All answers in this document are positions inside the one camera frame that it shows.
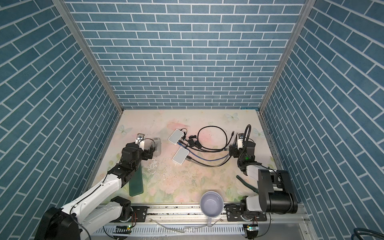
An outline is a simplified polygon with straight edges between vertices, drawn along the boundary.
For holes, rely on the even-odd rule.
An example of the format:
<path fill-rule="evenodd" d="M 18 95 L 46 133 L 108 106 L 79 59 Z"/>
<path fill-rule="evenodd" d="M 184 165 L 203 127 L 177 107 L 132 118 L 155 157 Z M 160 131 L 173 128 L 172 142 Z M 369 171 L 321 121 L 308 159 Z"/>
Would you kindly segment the black power adapter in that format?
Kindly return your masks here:
<path fill-rule="evenodd" d="M 189 136 L 188 144 L 189 144 L 189 147 L 191 148 L 197 148 L 197 149 L 202 148 L 202 145 L 200 144 L 198 137 L 196 135 Z"/>
<path fill-rule="evenodd" d="M 185 128 L 182 128 L 181 131 L 183 132 L 183 136 L 182 136 L 182 140 L 183 141 L 186 141 L 187 144 L 186 146 L 189 146 L 190 148 L 193 148 L 196 146 L 195 144 L 195 141 L 194 141 L 194 138 L 196 137 L 195 135 L 191 135 L 187 138 L 187 133 L 188 133 L 188 130 L 185 129 Z"/>

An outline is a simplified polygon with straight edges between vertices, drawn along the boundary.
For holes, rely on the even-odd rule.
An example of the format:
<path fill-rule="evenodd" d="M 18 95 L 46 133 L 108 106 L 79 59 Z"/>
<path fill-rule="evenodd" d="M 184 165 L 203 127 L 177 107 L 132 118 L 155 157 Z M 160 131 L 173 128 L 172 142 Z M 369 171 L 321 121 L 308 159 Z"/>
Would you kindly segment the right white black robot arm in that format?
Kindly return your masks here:
<path fill-rule="evenodd" d="M 274 170 L 257 162 L 255 147 L 254 142 L 242 139 L 230 146 L 230 156 L 237 159 L 240 171 L 258 184 L 255 196 L 245 196 L 241 200 L 241 213 L 295 214 L 298 200 L 288 171 Z"/>

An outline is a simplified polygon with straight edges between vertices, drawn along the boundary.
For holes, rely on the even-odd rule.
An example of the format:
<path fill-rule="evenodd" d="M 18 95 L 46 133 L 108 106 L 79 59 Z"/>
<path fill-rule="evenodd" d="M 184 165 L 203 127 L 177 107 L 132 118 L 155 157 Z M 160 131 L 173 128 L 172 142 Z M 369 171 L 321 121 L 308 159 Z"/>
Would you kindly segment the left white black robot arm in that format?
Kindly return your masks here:
<path fill-rule="evenodd" d="M 38 226 L 36 240 L 89 240 L 91 235 L 111 221 L 126 222 L 132 217 L 131 201 L 114 197 L 104 207 L 100 204 L 124 187 L 139 170 L 142 161 L 161 152 L 161 141 L 145 139 L 126 144 L 119 162 L 95 186 L 70 203 L 48 209 Z"/>

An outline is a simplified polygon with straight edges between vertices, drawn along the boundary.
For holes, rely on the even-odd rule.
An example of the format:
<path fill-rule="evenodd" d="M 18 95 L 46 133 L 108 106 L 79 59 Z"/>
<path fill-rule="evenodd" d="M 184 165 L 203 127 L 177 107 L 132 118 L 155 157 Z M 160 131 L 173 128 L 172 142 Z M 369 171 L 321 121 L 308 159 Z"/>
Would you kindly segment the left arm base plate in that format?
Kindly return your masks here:
<path fill-rule="evenodd" d="M 146 206 L 107 206 L 103 208 L 103 220 L 107 223 L 136 224 L 144 223 L 147 217 L 148 207 Z"/>

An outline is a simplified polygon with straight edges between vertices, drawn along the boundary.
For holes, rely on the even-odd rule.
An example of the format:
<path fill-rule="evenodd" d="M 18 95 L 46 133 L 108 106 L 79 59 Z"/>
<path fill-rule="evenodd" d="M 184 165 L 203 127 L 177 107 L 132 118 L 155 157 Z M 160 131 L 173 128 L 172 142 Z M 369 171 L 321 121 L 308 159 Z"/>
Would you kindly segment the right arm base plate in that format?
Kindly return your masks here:
<path fill-rule="evenodd" d="M 227 204 L 224 206 L 228 222 L 266 222 L 267 216 L 263 212 L 249 212 L 242 206 Z"/>

